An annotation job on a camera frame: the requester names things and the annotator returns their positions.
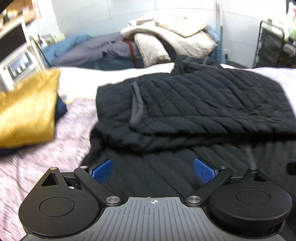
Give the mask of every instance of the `pink bedspread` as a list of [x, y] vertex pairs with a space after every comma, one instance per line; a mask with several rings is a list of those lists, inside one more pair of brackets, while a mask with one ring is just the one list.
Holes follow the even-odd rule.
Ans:
[[22, 201], [48, 168], [71, 172], [79, 166], [96, 122], [95, 100], [78, 99], [57, 123], [54, 141], [0, 158], [0, 239], [18, 241], [25, 236], [18, 217]]

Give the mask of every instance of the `gold satin pillow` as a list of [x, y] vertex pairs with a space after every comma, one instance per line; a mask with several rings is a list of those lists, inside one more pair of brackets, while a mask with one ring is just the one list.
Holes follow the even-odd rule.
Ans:
[[43, 70], [0, 93], [0, 148], [53, 140], [59, 76], [59, 69]]

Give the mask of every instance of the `silver screw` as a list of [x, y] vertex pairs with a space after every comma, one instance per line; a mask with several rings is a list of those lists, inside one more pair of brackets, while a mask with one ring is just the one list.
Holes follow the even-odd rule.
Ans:
[[190, 196], [190, 197], [187, 197], [187, 201], [190, 202], [190, 203], [199, 203], [201, 202], [201, 197], [199, 196]]
[[120, 198], [117, 196], [110, 196], [106, 198], [106, 202], [110, 204], [118, 203], [120, 201]]

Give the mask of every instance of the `blue gripper pad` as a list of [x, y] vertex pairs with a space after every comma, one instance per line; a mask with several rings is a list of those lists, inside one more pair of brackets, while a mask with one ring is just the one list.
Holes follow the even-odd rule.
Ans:
[[108, 159], [100, 166], [92, 170], [91, 176], [97, 180], [99, 183], [103, 183], [107, 180], [108, 176], [112, 172], [112, 161]]
[[193, 168], [196, 175], [202, 180], [204, 184], [216, 176], [215, 170], [204, 164], [198, 158], [195, 158]]

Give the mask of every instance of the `gray plastic base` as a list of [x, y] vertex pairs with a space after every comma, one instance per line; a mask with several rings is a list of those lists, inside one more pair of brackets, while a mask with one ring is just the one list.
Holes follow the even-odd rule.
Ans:
[[[27, 235], [22, 241], [46, 241]], [[279, 234], [246, 239], [220, 230], [199, 207], [187, 207], [178, 197], [131, 197], [119, 207], [108, 207], [89, 229], [60, 241], [285, 241]]]

